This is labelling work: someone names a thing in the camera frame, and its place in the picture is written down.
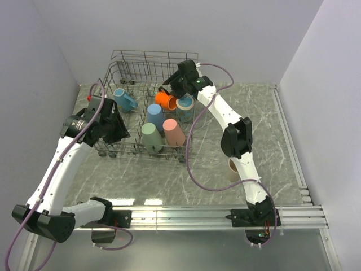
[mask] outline gray marble surface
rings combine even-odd
[[[87,107],[89,87],[82,85],[74,112]],[[269,86],[235,84],[221,95],[235,111],[252,120],[254,163],[276,204],[301,204],[298,183]],[[203,108],[202,104],[196,103],[196,115]],[[137,113],[126,116],[126,125],[131,128],[132,135],[126,140],[134,141],[136,134],[133,130],[139,120],[140,114]],[[210,113],[196,125],[190,164],[195,178],[207,187],[230,184],[228,158],[220,147],[222,134],[221,127]],[[65,205],[85,202],[92,196],[109,199],[114,204],[245,204],[242,185],[223,192],[202,190],[189,178],[186,166],[175,158],[166,160],[164,157],[133,154],[103,158],[96,149],[76,174]]]

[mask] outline wire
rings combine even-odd
[[[43,189],[40,192],[39,195],[39,200],[36,201],[36,203],[34,204],[33,208],[30,210],[30,212],[28,213],[28,215],[25,217],[24,221],[20,224],[20,227],[18,228],[18,230],[16,231],[12,241],[10,242],[9,248],[6,252],[5,255],[5,260],[4,260],[4,266],[5,266],[5,271],[11,271],[10,270],[10,263],[9,263],[9,259],[10,259],[10,253],[11,250],[15,244],[15,241],[17,240],[17,238],[20,235],[20,232],[22,231],[22,229],[24,228],[24,226],[27,224],[27,222],[29,221],[29,219],[31,218],[32,214],[34,214],[34,212],[38,209],[41,199],[43,199],[47,189],[49,188],[50,182],[56,172],[56,170],[58,169],[61,161],[64,159],[64,157],[66,156],[66,154],[69,152],[69,150],[74,146],[74,144],[83,136],[83,134],[88,130],[88,128],[93,124],[93,122],[95,121],[95,119],[98,117],[98,114],[100,113],[100,110],[102,110],[104,101],[105,101],[105,89],[103,87],[103,85],[99,82],[96,82],[94,84],[92,84],[92,86],[90,87],[90,91],[89,93],[91,93],[92,89],[94,88],[94,86],[100,86],[102,89],[102,100],[100,101],[100,105],[98,107],[98,109],[95,111],[94,116],[90,119],[90,121],[88,122],[88,124],[84,127],[84,129],[82,129],[80,131],[80,133],[77,134],[77,136],[69,143],[69,145],[64,149],[64,151],[60,154],[59,159],[55,162],[54,166],[52,167],[52,169],[50,170],[50,173],[46,179],[46,182],[44,184]],[[48,255],[48,257],[45,259],[45,261],[40,265],[40,269],[44,267],[44,265],[46,264],[46,262],[49,260],[52,252],[55,249],[55,245],[53,244],[52,249],[50,250],[50,253]]]
[[[110,248],[110,247],[102,247],[101,245],[99,244],[94,244],[96,247],[99,247],[101,250],[107,250],[107,251],[116,251],[116,250],[122,250],[126,247],[128,247],[131,243],[131,241],[133,241],[133,235],[130,231],[124,229],[124,228],[119,228],[119,227],[115,227],[115,226],[108,226],[108,225],[102,225],[103,227],[105,228],[110,228],[110,229],[114,229],[114,230],[121,230],[121,231],[124,231],[125,233],[128,233],[129,236],[130,236],[130,240],[129,242],[127,242],[127,244],[125,244],[124,246],[122,247],[116,247],[116,248]]]
[[[261,188],[264,189],[264,191],[266,192],[266,194],[270,197],[270,200],[271,200],[271,203],[272,203],[272,207],[273,207],[273,210],[274,210],[274,216],[275,216],[275,225],[274,225],[274,230],[271,234],[271,236],[269,237],[269,239],[264,243],[264,244],[261,244],[261,246],[265,246],[266,244],[268,244],[270,242],[270,240],[273,239],[275,233],[276,233],[276,229],[277,229],[277,210],[276,210],[276,205],[275,205],[275,202],[270,194],[270,192],[267,190],[267,188],[265,187],[264,184],[262,184],[261,182],[257,181],[257,180],[254,180],[254,179],[246,179],[246,180],[239,180],[231,185],[228,185],[226,187],[222,187],[222,188],[208,188],[208,187],[205,187],[203,186],[202,184],[200,184],[199,182],[196,181],[196,179],[194,178],[192,172],[191,172],[191,168],[190,168],[190,164],[189,164],[189,150],[190,150],[190,143],[191,143],[191,138],[192,138],[192,135],[193,135],[193,130],[194,130],[194,127],[196,126],[197,122],[200,120],[201,116],[208,110],[208,108],[212,105],[212,103],[214,102],[217,94],[223,90],[223,89],[228,89],[230,88],[231,86],[233,86],[234,84],[234,80],[233,80],[233,77],[232,75],[223,67],[219,66],[219,65],[216,65],[216,64],[211,64],[211,63],[201,63],[200,64],[201,66],[213,66],[213,67],[217,67],[221,70],[223,70],[226,74],[228,74],[228,76],[230,77],[231,79],[231,83],[227,86],[223,86],[219,89],[217,89],[215,91],[215,94],[213,95],[211,101],[209,102],[209,104],[199,113],[199,115],[197,116],[197,118],[195,119],[195,121],[193,122],[192,126],[191,126],[191,129],[190,129],[190,132],[189,132],[189,135],[188,135],[188,138],[187,138],[187,143],[186,143],[186,166],[187,166],[187,171],[188,171],[188,174],[190,175],[190,178],[191,180],[200,188],[206,190],[206,191],[211,191],[211,192],[219,192],[219,191],[225,191],[227,189],[230,189],[232,187],[235,187],[236,185],[239,185],[241,183],[244,183],[244,182],[256,182],[258,183]]]

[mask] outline dish rack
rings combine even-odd
[[[130,96],[138,102],[138,107],[127,113],[121,112],[121,116],[127,127],[130,137],[122,139],[121,142],[106,144],[99,141],[95,148],[100,156],[117,157],[124,155],[147,155],[152,158],[176,158],[181,163],[185,163],[185,143],[183,146],[168,146],[164,138],[162,151],[150,153],[142,144],[142,126],[146,123],[147,108],[154,103],[158,87],[168,79],[175,71],[177,64],[183,60],[192,59],[198,62],[198,53],[166,52],[166,51],[130,51],[114,50],[111,62],[103,80],[100,80],[105,88],[108,98],[113,98],[113,93],[117,88],[127,91]],[[180,128],[186,135],[189,135],[194,115],[189,123],[180,122],[175,111],[163,110],[166,119],[176,119]]]

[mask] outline wall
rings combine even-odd
[[[0,36],[0,259],[4,259],[19,226],[11,211],[27,202],[45,174],[78,86],[32,1],[2,1]],[[16,253],[25,237],[17,243],[12,262],[19,259]]]
[[[198,52],[238,82],[279,83],[322,0],[34,2],[78,83],[103,78],[114,49]]]
[[[301,166],[344,270],[359,270],[361,2],[325,0],[280,83]]]

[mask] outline green cup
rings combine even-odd
[[[153,123],[142,126],[142,142],[150,153],[158,153],[163,148],[163,140]]]

